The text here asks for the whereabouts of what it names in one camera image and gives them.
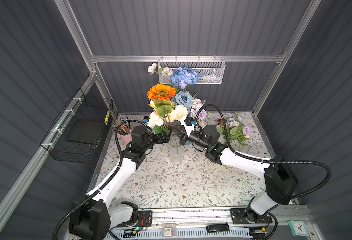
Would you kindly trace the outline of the cream peony flower stem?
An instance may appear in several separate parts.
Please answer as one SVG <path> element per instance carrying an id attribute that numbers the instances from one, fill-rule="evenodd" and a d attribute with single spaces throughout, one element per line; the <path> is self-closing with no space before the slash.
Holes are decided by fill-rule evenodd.
<path id="1" fill-rule="evenodd" d="M 182 105 L 177 105 L 175 109 L 168 114 L 166 120 L 172 123 L 174 121 L 180 121 L 181 118 L 185 116 L 188 116 L 188 109 Z"/>

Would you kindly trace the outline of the clear ribbed glass vase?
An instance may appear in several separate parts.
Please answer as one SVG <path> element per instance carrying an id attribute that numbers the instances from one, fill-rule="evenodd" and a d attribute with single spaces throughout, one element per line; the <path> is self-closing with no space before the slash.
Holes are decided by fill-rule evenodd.
<path id="1" fill-rule="evenodd" d="M 179 165 L 183 160 L 182 145 L 179 143 L 177 137 L 170 139 L 170 161 L 175 165 Z"/>

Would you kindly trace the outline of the dusty blue rose bunch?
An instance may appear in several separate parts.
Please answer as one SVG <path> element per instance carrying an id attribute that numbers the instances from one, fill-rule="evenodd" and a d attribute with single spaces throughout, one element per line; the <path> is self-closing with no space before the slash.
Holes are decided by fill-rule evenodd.
<path id="1" fill-rule="evenodd" d="M 191 110 L 193 106 L 193 96 L 188 91 L 181 91 L 177 93 L 174 97 L 176 105 L 184 106 L 185 108 Z"/>

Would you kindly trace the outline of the orange sunflower stem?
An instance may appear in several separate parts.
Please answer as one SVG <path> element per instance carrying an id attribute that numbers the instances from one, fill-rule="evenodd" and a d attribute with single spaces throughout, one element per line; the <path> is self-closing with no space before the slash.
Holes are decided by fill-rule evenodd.
<path id="1" fill-rule="evenodd" d="M 175 103 L 171 101 L 171 98 L 174 97 L 175 95 L 176 95 L 176 90 L 174 88 L 163 84 L 157 84 L 152 88 L 150 88 L 150 90 L 147 92 L 147 97 L 149 101 L 151 100 L 170 101 L 173 105 L 173 110 L 175 109 Z"/>

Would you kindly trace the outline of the blue hydrangea flower stem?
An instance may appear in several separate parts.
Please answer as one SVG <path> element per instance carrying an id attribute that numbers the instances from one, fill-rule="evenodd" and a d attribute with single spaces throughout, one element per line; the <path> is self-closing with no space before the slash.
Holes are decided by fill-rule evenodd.
<path id="1" fill-rule="evenodd" d="M 189 67 L 180 66 L 170 76 L 170 80 L 174 87 L 179 88 L 180 91 L 185 91 L 188 86 L 196 85 L 202 78 L 197 71 Z"/>

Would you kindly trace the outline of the white rose stem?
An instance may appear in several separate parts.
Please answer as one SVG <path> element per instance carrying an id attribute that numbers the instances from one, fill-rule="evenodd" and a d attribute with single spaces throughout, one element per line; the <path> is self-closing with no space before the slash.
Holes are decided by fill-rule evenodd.
<path id="1" fill-rule="evenodd" d="M 168 67 L 158 66 L 157 63 L 152 63 L 148 67 L 148 73 L 150 75 L 157 74 L 159 76 L 159 83 L 164 85 L 171 85 L 172 80 L 171 76 L 174 74 L 174 71 Z"/>

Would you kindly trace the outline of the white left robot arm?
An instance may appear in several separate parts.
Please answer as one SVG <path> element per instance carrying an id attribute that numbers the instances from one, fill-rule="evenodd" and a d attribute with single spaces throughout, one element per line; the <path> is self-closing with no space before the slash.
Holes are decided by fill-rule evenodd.
<path id="1" fill-rule="evenodd" d="M 131 133 L 132 140 L 125 150 L 119 148 L 119 162 L 111 172 L 87 195 L 74 202 L 68 215 L 69 233 L 83 240 L 103 240 L 110 229 L 137 220 L 137 207 L 124 202 L 109 211 L 111 201 L 126 180 L 145 160 L 154 145 L 170 141 L 170 132 L 154 134 L 149 127 L 138 125 Z"/>

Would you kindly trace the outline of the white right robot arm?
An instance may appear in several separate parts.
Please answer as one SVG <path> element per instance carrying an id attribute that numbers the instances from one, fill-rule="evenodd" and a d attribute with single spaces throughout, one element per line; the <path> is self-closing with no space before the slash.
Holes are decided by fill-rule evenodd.
<path id="1" fill-rule="evenodd" d="M 267 162 L 269 159 L 232 151 L 218 141 L 220 134 L 212 125 L 199 131 L 186 125 L 172 125 L 169 129 L 177 134 L 180 144 L 193 143 L 211 162 L 241 169 L 265 182 L 265 189 L 252 197 L 242 212 L 248 222 L 257 223 L 278 205 L 289 204 L 298 179 L 285 162 L 273 160 L 271 164 Z"/>

